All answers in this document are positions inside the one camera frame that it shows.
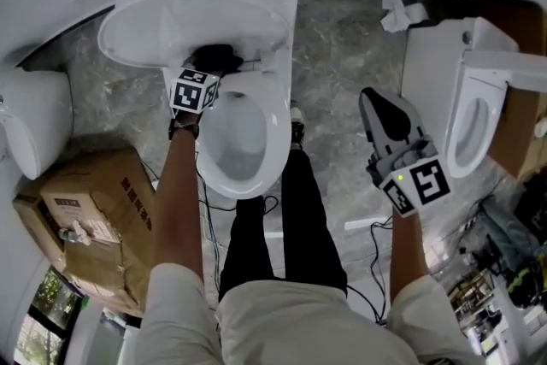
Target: cardboard box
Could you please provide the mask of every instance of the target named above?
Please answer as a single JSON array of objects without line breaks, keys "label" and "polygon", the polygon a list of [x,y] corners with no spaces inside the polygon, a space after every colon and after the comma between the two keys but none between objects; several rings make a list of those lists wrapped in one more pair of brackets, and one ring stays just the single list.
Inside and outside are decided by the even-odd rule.
[{"label": "cardboard box", "polygon": [[65,245],[58,235],[60,227],[40,195],[40,189],[49,176],[42,175],[25,185],[15,197],[13,206],[38,247],[57,271],[63,272],[66,266]]},{"label": "cardboard box", "polygon": [[65,274],[112,309],[141,315],[153,267],[154,190],[135,150],[70,162],[40,191],[60,227],[78,223],[91,246],[65,243]]},{"label": "cardboard box", "polygon": [[143,316],[150,267],[123,243],[67,242],[66,256],[70,280],[87,295],[111,309]]}]

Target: shoe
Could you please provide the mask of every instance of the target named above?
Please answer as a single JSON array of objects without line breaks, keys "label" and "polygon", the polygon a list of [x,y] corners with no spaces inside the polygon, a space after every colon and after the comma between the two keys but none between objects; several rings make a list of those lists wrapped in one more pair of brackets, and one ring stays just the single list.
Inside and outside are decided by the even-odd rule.
[{"label": "shoe", "polygon": [[304,140],[304,118],[297,101],[291,101],[291,150],[302,150]]}]

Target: brown cardboard box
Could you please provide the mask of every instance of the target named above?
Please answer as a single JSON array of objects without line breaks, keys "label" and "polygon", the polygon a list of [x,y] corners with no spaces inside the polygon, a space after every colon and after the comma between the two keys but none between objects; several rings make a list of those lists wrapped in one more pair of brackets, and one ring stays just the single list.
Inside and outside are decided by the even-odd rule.
[{"label": "brown cardboard box", "polygon": [[66,243],[67,273],[82,291],[114,310],[142,317],[150,268],[123,243]]},{"label": "brown cardboard box", "polygon": [[78,221],[93,238],[88,247],[65,244],[65,274],[113,309],[142,313],[153,267],[154,190],[137,152],[71,162],[40,193],[61,227]]},{"label": "brown cardboard box", "polygon": [[[468,0],[468,16],[486,18],[514,39],[522,53],[544,56],[547,20],[538,5],[519,0]],[[525,180],[547,165],[547,140],[533,128],[547,114],[547,95],[509,88],[488,155],[511,175]]]},{"label": "brown cardboard box", "polygon": [[57,271],[63,272],[66,265],[64,255],[65,245],[59,239],[59,226],[40,195],[40,189],[49,177],[50,174],[45,174],[37,180],[30,181],[17,194],[13,205],[23,225],[38,247]]}]

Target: toilet lid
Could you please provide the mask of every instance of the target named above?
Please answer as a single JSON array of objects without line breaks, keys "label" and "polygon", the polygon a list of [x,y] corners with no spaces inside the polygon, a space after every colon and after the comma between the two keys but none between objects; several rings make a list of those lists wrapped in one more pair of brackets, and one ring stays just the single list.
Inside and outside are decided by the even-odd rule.
[{"label": "toilet lid", "polygon": [[288,22],[256,0],[133,0],[116,7],[98,34],[101,51],[134,67],[179,67],[197,48],[230,44],[246,61],[277,50]]}]

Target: window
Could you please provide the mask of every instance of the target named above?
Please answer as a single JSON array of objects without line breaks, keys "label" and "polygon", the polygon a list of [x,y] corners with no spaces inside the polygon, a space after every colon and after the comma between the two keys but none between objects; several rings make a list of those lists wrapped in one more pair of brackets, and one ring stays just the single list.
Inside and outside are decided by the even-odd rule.
[{"label": "window", "polygon": [[15,348],[15,363],[63,364],[81,304],[81,294],[50,268],[23,321]]}]

